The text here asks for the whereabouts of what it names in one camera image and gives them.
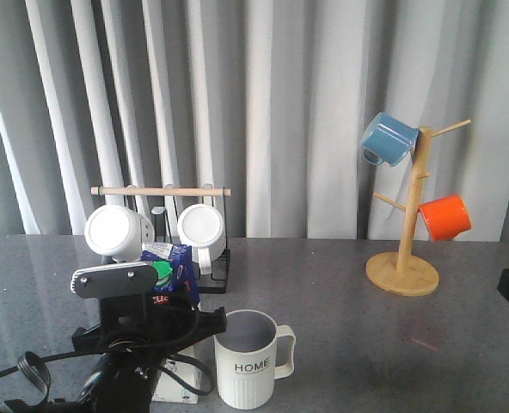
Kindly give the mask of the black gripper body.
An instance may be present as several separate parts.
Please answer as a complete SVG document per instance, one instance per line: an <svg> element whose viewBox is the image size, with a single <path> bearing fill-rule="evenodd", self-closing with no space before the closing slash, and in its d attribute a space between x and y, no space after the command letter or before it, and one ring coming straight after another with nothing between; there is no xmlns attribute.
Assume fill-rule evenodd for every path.
<svg viewBox="0 0 509 413"><path fill-rule="evenodd" d="M99 300L100 322L72 336L76 351L151 351L166 359L194 344L194 302L185 292Z"/></svg>

